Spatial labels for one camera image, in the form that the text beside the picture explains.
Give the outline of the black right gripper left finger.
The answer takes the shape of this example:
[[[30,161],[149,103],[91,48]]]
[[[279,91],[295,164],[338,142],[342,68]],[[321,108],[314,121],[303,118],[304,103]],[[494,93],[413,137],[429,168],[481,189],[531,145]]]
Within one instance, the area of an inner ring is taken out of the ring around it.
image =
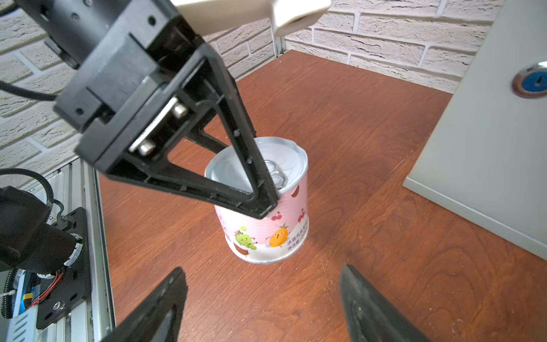
[[[177,267],[103,340],[176,341],[187,293],[185,272]]]

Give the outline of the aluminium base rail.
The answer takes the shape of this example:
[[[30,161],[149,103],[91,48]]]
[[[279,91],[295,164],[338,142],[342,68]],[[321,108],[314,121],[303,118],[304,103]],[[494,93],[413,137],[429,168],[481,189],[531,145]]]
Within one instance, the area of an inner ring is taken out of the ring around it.
[[[1,340],[101,341],[115,328],[96,171],[1,170]]]

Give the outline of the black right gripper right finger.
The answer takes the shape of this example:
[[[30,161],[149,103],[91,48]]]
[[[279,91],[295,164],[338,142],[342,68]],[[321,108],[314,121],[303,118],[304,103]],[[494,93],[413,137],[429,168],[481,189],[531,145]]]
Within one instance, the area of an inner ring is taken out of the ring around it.
[[[351,341],[428,341],[354,266],[340,273],[340,296]]]

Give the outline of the pink label can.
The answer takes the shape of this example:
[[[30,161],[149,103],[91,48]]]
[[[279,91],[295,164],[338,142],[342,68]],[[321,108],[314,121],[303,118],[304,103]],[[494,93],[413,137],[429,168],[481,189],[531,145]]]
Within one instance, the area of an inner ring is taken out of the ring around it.
[[[306,151],[295,142],[277,137],[255,143],[280,195],[277,206],[262,219],[215,206],[229,248],[246,262],[280,262],[303,245],[309,232]]]

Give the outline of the grey metal cabinet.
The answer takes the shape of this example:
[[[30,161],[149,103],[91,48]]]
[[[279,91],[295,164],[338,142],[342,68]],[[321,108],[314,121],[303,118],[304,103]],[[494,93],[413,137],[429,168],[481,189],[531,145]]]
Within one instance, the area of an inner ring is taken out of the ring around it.
[[[511,87],[546,62],[545,1],[507,1],[404,186],[546,257],[546,97]]]

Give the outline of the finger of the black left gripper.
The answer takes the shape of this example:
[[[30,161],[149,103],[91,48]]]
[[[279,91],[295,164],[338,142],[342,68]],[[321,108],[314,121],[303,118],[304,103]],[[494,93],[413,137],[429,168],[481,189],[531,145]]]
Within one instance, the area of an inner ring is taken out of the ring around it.
[[[76,153],[118,182],[209,202],[262,219],[279,202],[237,86],[220,56],[200,45],[177,74],[153,60],[150,74],[121,102],[112,118],[95,118]],[[213,153],[233,151],[250,188],[241,190],[181,168],[170,151],[187,140]]]
[[[185,135],[185,138],[213,153],[219,153],[227,148],[227,144],[205,131],[206,126],[209,125],[216,116],[217,112],[214,109],[208,110],[188,134]]]

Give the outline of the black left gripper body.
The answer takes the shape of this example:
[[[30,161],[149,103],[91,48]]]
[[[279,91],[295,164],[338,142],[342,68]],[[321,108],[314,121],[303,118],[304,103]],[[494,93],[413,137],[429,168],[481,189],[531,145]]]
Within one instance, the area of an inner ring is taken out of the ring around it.
[[[204,40],[171,1],[17,1],[75,69],[54,110],[78,132],[152,120]]]

